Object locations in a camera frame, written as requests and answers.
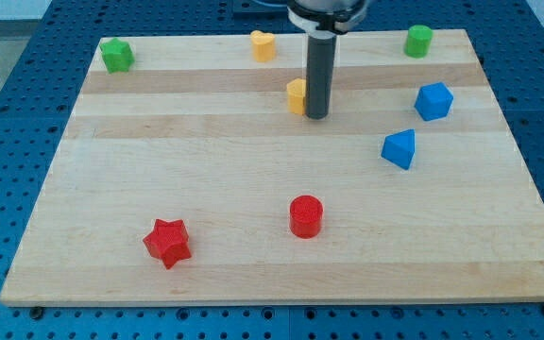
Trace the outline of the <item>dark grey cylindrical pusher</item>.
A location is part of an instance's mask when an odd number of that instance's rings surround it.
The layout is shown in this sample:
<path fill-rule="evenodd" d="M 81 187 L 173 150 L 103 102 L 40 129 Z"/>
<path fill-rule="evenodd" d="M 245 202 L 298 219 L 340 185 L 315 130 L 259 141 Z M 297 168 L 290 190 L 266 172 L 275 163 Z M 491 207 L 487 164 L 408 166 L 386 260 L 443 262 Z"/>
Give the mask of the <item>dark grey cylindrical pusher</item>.
<path fill-rule="evenodd" d="M 310 119 L 321 120 L 330 110 L 336 37 L 309 36 L 307 43 L 305 114 Z"/>

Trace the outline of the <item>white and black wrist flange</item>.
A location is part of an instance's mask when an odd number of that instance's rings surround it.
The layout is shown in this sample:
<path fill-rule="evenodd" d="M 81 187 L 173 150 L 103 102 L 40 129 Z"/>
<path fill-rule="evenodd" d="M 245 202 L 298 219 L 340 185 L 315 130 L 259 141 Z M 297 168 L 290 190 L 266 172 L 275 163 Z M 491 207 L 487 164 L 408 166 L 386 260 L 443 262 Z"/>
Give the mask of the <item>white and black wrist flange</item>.
<path fill-rule="evenodd" d="M 346 34 L 367 14 L 368 0 L 288 0 L 289 20 L 308 34 Z"/>

